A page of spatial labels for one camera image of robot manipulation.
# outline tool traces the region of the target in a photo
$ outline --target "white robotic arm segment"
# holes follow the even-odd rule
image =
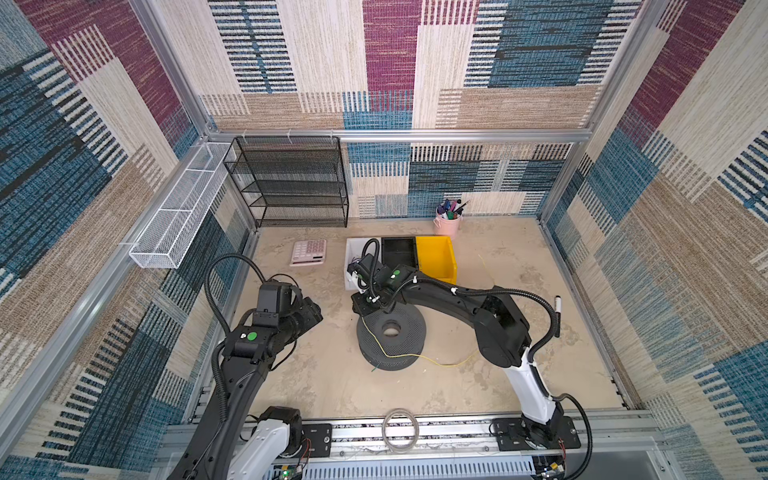
[[[259,422],[256,431],[230,464],[227,480],[258,480],[286,449],[290,426],[277,419]]]
[[[536,367],[536,362],[528,362],[530,349],[530,346],[525,349],[520,366],[509,366],[504,369],[504,373],[507,374],[507,378],[520,400],[523,415],[534,422],[545,424],[552,418],[555,403],[551,396],[544,396],[536,383],[536,378],[531,370],[531,366]]]

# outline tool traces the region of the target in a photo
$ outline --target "robotic arm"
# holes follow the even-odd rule
[[[369,245],[376,252],[366,253]],[[235,257],[247,262],[262,281],[257,307],[243,315],[237,327],[230,331],[227,321],[210,294],[210,272],[220,261]],[[379,242],[371,239],[363,249],[362,259],[347,267],[359,292],[352,296],[353,311],[366,316],[380,309],[387,312],[397,302],[423,305],[454,316],[475,331],[480,353],[491,363],[504,369],[521,403],[519,422],[495,423],[500,449],[578,448],[581,443],[570,435],[570,445],[563,445],[566,432],[575,432],[570,418],[563,415],[561,401],[570,399],[579,410],[587,427],[587,454],[581,466],[565,477],[578,477],[587,467],[592,451],[589,421],[581,405],[570,395],[553,396],[538,374],[534,354],[550,339],[560,336],[561,301],[555,307],[543,298],[524,290],[494,286],[489,290],[474,290],[445,283],[410,267],[394,270],[381,264]],[[205,283],[206,297],[215,317],[226,333],[214,349],[211,367],[216,389],[197,426],[187,450],[168,477],[173,480],[247,480],[261,478],[277,456],[295,455],[302,446],[300,412],[285,407],[270,407],[240,453],[234,457],[235,443],[253,403],[276,356],[286,345],[296,340],[322,321],[320,307],[308,297],[302,297],[298,286],[265,279],[258,267],[247,257],[228,253],[216,258],[209,267]],[[523,296],[538,302],[548,312],[550,328],[547,334],[531,345],[528,321],[512,296]],[[219,355],[223,361],[219,364]],[[504,448],[502,436],[524,442]]]
[[[214,266],[230,257],[249,263],[262,280],[257,307],[248,310],[231,331],[210,295],[208,282]],[[253,261],[235,253],[215,259],[206,275],[205,290],[211,309],[227,334],[214,349],[211,359],[216,389],[187,450],[168,478],[261,478],[278,455],[292,456],[301,449],[299,410],[269,407],[259,417],[248,443],[233,459],[235,443],[253,398],[266,375],[277,367],[273,366],[277,354],[291,342],[296,348],[296,340],[322,321],[323,316],[316,303],[309,297],[302,297],[298,286],[265,280]],[[219,365],[220,353],[223,353],[223,361]]]
[[[366,253],[369,246],[375,253]],[[567,478],[578,477],[591,457],[591,429],[581,405],[568,394],[553,396],[538,373],[534,354],[549,340],[560,336],[561,298],[555,297],[554,307],[540,296],[524,290],[494,286],[489,290],[474,290],[432,278],[411,266],[398,265],[394,270],[381,264],[379,241],[371,239],[362,258],[347,267],[348,278],[358,286],[353,294],[353,310],[366,316],[380,309],[392,311],[395,303],[427,306],[454,316],[475,330],[480,353],[491,363],[503,368],[521,403],[522,418],[515,423],[514,432],[499,432],[524,439],[532,449],[558,449],[560,441],[569,439],[568,448],[581,443],[575,435],[567,435],[572,427],[563,415],[561,401],[570,399],[581,413],[587,426],[587,456],[582,466]],[[546,335],[531,345],[528,321],[512,296],[534,300],[547,310],[550,327]]]

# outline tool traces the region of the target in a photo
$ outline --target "white wire mesh basket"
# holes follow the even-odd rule
[[[227,178],[223,161],[234,161],[230,144],[206,143],[187,168],[131,248],[141,268],[178,268],[206,212]]]

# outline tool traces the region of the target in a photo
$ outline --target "yellow plastic bin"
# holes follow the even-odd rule
[[[443,282],[456,283],[456,257],[451,237],[416,237],[419,270]]]

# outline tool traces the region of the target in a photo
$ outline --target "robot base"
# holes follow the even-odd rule
[[[521,425],[520,417],[511,417],[503,419],[493,419],[491,423],[492,434],[496,437],[498,443],[498,449],[502,452],[515,452],[519,450],[535,450],[535,449],[559,449],[560,444],[557,439],[562,439],[563,445],[566,449],[579,449],[581,448],[581,440],[576,433],[576,427],[571,417],[564,416],[560,422],[560,428],[558,429],[557,438],[550,442],[549,445],[541,445],[539,448],[534,448],[528,444],[523,434],[523,427]]]

